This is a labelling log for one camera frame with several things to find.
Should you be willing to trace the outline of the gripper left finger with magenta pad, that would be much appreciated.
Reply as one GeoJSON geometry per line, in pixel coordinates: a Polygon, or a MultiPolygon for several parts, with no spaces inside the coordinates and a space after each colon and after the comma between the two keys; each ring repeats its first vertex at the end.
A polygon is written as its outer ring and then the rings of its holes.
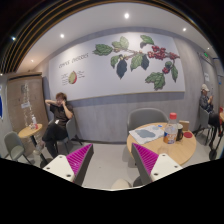
{"type": "Polygon", "coordinates": [[[93,154],[93,145],[88,144],[67,156],[58,155],[44,170],[81,186],[93,154]]]}

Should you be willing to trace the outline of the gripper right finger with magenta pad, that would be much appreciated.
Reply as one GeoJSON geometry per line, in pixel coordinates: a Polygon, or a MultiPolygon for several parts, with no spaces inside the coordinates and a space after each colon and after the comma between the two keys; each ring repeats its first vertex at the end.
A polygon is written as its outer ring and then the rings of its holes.
{"type": "Polygon", "coordinates": [[[143,185],[147,185],[182,169],[166,153],[156,154],[136,143],[132,144],[131,153],[143,185]]]}

